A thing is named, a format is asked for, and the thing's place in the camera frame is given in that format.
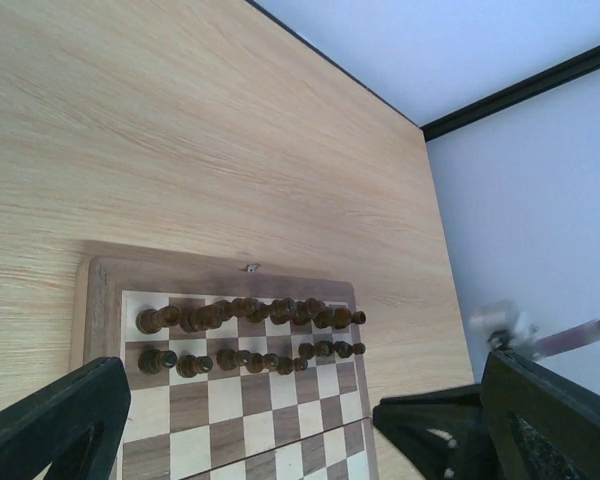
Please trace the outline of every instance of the wooden chessboard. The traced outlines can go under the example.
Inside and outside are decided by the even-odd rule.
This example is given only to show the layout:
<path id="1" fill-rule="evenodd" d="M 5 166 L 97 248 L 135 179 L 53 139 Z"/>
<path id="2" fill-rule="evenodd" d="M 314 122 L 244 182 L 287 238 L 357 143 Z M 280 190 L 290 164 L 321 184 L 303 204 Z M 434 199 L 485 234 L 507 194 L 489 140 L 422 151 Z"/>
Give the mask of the wooden chessboard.
<path id="1" fill-rule="evenodd" d="M 263 302 L 318 298 L 355 310 L 348 283 L 134 260 L 94 259 L 78 276 L 71 362 L 119 356 L 131 407 L 112 478 L 376 479 L 377 464 L 363 356 L 316 357 L 288 376 L 245 368 L 180 377 L 138 370 L 147 348 L 178 355 L 222 348 L 297 356 L 300 343 L 360 341 L 357 325 L 330 328 L 233 318 L 217 329 L 138 331 L 139 312 L 173 305 L 186 312 L 220 299 Z"/>

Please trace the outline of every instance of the pawn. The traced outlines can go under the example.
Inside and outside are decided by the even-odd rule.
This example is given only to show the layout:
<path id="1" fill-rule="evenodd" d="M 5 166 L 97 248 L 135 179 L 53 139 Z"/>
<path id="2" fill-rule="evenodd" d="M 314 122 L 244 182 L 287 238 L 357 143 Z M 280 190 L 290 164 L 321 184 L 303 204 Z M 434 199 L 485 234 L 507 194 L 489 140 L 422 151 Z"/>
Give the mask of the pawn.
<path id="1" fill-rule="evenodd" d="M 316 343 L 316 356 L 330 357 L 333 355 L 333 343 L 329 340 L 322 340 Z"/>
<path id="2" fill-rule="evenodd" d="M 212 368 L 211 357 L 196 357 L 195 355 L 183 355 L 176 364 L 178 375 L 184 378 L 193 378 L 198 374 L 209 373 Z"/>
<path id="3" fill-rule="evenodd" d="M 336 342 L 333 344 L 333 349 L 340 358 L 349 358 L 353 355 L 353 347 L 347 342 Z"/>
<path id="4" fill-rule="evenodd" d="M 293 359 L 293 370 L 296 372 L 304 372 L 309 367 L 309 363 L 306 358 L 294 358 Z"/>
<path id="5" fill-rule="evenodd" d="M 355 312 L 351 315 L 351 323 L 356 325 L 364 325 L 367 323 L 367 316 L 364 312 Z"/>
<path id="6" fill-rule="evenodd" d="M 260 373 L 264 370 L 264 357 L 259 353 L 252 353 L 246 365 L 249 373 Z"/>
<path id="7" fill-rule="evenodd" d="M 160 351 L 155 348 L 144 351 L 138 358 L 138 368 L 142 373 L 155 375 L 162 370 L 173 368 L 178 356 L 171 350 Z"/>
<path id="8" fill-rule="evenodd" d="M 316 347 L 310 343 L 301 343 L 298 347 L 298 355 L 300 355 L 301 358 L 311 360 L 316 356 Z"/>
<path id="9" fill-rule="evenodd" d="M 367 347 L 364 343 L 354 343 L 353 344 L 353 354 L 354 355 L 364 355 L 364 352 L 367 351 Z"/>
<path id="10" fill-rule="evenodd" d="M 351 323 L 351 312 L 348 308 L 336 308 L 333 312 L 333 319 L 331 320 L 331 326 L 333 328 L 342 329 L 347 328 Z"/>
<path id="11" fill-rule="evenodd" d="M 275 371 L 278 368 L 278 364 L 280 363 L 280 357 L 278 357 L 275 353 L 266 353 L 262 360 L 264 362 L 264 366 L 270 372 Z"/>
<path id="12" fill-rule="evenodd" d="M 293 372 L 293 360 L 289 357 L 280 357 L 276 372 L 280 375 L 290 375 Z"/>
<path id="13" fill-rule="evenodd" d="M 136 317 L 138 330 L 146 335 L 157 333 L 163 328 L 175 327 L 180 321 L 180 310 L 171 305 L 160 310 L 150 308 L 143 310 Z"/>

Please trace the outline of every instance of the light wood surface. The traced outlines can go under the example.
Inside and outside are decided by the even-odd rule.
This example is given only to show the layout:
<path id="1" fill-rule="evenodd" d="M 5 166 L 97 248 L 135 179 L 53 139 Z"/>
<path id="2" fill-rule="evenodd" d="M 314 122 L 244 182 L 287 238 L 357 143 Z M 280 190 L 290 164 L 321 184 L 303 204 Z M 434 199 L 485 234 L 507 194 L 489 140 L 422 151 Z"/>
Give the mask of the light wood surface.
<path id="1" fill-rule="evenodd" d="M 353 283 L 372 405 L 472 379 L 416 127 L 242 0 L 0 1 L 0 409 L 85 257 L 184 253 Z"/>

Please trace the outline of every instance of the dark chess piece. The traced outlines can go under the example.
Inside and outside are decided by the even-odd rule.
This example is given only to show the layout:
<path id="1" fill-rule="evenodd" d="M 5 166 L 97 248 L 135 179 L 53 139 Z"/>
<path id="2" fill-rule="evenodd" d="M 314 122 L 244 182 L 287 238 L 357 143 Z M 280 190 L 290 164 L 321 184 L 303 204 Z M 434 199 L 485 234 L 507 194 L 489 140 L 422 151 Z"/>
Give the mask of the dark chess piece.
<path id="1" fill-rule="evenodd" d="M 323 301 L 316 300 L 315 298 L 307 298 L 304 302 L 296 303 L 296 310 L 299 318 L 314 318 L 326 309 L 327 305 Z"/>
<path id="2" fill-rule="evenodd" d="M 309 363 L 306 358 L 294 358 L 293 359 L 293 370 L 296 372 L 304 372 L 309 367 Z"/>
<path id="3" fill-rule="evenodd" d="M 356 325 L 364 325 L 367 323 L 367 316 L 364 312 L 355 312 L 351 315 L 351 323 Z"/>
<path id="4" fill-rule="evenodd" d="M 196 357 L 195 355 L 183 355 L 178 358 L 176 371 L 184 378 L 193 378 L 202 373 L 209 373 L 213 368 L 211 357 Z"/>
<path id="5" fill-rule="evenodd" d="M 334 309 L 332 307 L 327 307 L 324 312 L 320 312 L 316 315 L 316 318 L 313 319 L 313 323 L 316 328 L 327 328 L 331 326 L 333 321 Z"/>
<path id="6" fill-rule="evenodd" d="M 298 355 L 300 355 L 302 358 L 306 358 L 307 360 L 311 360 L 316 356 L 316 347 L 310 343 L 301 343 L 298 347 Z"/>
<path id="7" fill-rule="evenodd" d="M 333 349 L 340 358 L 349 358 L 353 355 L 353 347 L 347 342 L 336 342 L 333 344 Z"/>
<path id="8" fill-rule="evenodd" d="M 142 352 L 138 358 L 138 368 L 142 373 L 155 375 L 162 370 L 173 368 L 178 361 L 178 356 L 171 350 L 160 351 L 155 348 Z"/>
<path id="9" fill-rule="evenodd" d="M 330 357 L 333 355 L 333 343 L 329 340 L 321 340 L 316 343 L 316 356 Z"/>
<path id="10" fill-rule="evenodd" d="M 354 355 L 364 355 L 364 352 L 367 351 L 367 347 L 365 347 L 364 343 L 354 343 L 353 344 L 353 354 Z"/>
<path id="11" fill-rule="evenodd" d="M 351 312 L 348 308 L 336 308 L 333 312 L 333 319 L 331 320 L 331 326 L 333 328 L 342 329 L 347 328 L 351 323 Z"/>
<path id="12" fill-rule="evenodd" d="M 221 302 L 196 308 L 180 319 L 180 327 L 189 333 L 220 328 L 227 316 L 225 305 Z"/>
<path id="13" fill-rule="evenodd" d="M 249 373 L 260 373 L 264 370 L 264 357 L 259 353 L 252 353 L 246 365 Z"/>
<path id="14" fill-rule="evenodd" d="M 150 335 L 163 328 L 175 327 L 180 321 L 180 317 L 180 310 L 171 305 L 162 307 L 160 310 L 150 308 L 138 314 L 136 326 L 142 333 Z"/>
<path id="15" fill-rule="evenodd" d="M 270 305 L 260 305 L 260 308 L 251 315 L 247 315 L 247 320 L 252 323 L 264 321 L 267 317 L 282 317 L 291 315 L 296 311 L 296 302 L 291 298 L 282 298 L 274 300 Z"/>
<path id="16" fill-rule="evenodd" d="M 246 350 L 238 350 L 236 352 L 230 348 L 225 348 L 218 351 L 216 361 L 220 369 L 228 371 L 246 366 L 249 363 L 250 358 L 251 353 Z"/>
<path id="17" fill-rule="evenodd" d="M 266 353 L 262 360 L 264 362 L 264 366 L 270 372 L 275 371 L 278 368 L 278 363 L 280 363 L 280 357 L 278 357 L 275 353 Z"/>
<path id="18" fill-rule="evenodd" d="M 293 372 L 293 360 L 289 357 L 280 357 L 276 372 L 280 375 L 290 375 Z"/>

